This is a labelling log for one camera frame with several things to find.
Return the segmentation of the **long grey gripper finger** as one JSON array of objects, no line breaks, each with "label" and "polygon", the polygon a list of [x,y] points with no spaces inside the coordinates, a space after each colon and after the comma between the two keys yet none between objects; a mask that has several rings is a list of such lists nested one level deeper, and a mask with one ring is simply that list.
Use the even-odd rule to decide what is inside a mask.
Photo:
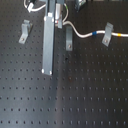
[{"label": "long grey gripper finger", "polygon": [[47,75],[52,74],[54,47],[54,17],[48,13],[44,17],[44,39],[43,39],[43,63],[42,72]]}]

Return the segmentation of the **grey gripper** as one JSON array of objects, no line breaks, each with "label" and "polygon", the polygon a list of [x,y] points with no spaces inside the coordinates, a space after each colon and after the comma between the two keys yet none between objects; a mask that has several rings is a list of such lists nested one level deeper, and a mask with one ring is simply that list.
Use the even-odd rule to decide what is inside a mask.
[{"label": "grey gripper", "polygon": [[65,0],[46,0],[46,15],[55,16],[58,28],[62,28],[62,5],[64,3]]}]

